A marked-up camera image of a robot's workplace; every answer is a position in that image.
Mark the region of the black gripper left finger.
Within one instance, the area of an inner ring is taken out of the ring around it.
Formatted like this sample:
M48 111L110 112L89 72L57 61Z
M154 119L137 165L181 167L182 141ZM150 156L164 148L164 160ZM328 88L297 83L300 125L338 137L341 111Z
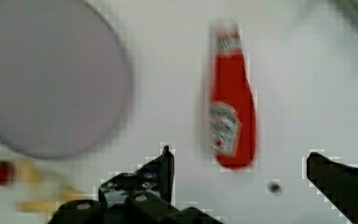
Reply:
M170 203L173 179L174 156L165 146L158 157L135 172L120 173L102 183L98 189L98 201L111 208L124 203L133 192L146 191Z

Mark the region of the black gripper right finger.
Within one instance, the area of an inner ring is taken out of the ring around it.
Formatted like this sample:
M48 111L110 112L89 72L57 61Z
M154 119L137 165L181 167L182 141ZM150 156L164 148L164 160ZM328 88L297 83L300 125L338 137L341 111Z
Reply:
M358 224L358 168L311 152L306 159L307 179L352 224Z

